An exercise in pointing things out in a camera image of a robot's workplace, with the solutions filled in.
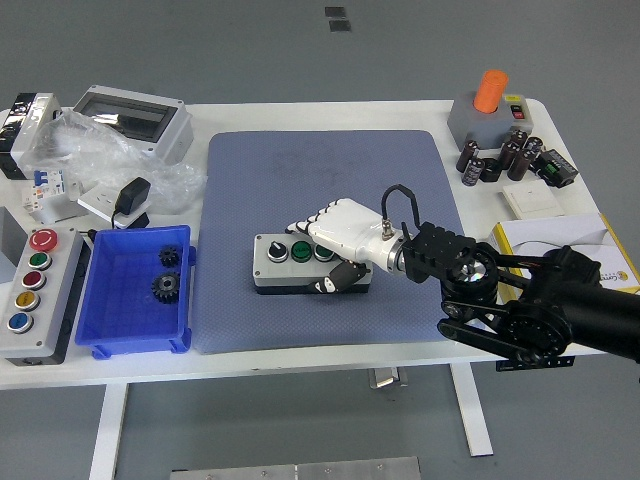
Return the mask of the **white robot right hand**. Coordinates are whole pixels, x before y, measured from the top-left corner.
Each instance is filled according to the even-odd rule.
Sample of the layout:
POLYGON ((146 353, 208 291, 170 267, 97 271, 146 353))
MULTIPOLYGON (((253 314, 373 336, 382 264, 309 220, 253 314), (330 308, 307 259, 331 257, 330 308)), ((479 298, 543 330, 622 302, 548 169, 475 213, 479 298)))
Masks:
POLYGON ((404 234, 388 219, 352 199, 336 200, 308 219, 290 224, 286 231, 305 234, 343 259, 311 285, 316 292, 345 291, 370 272, 371 264, 391 274, 404 271, 404 234))

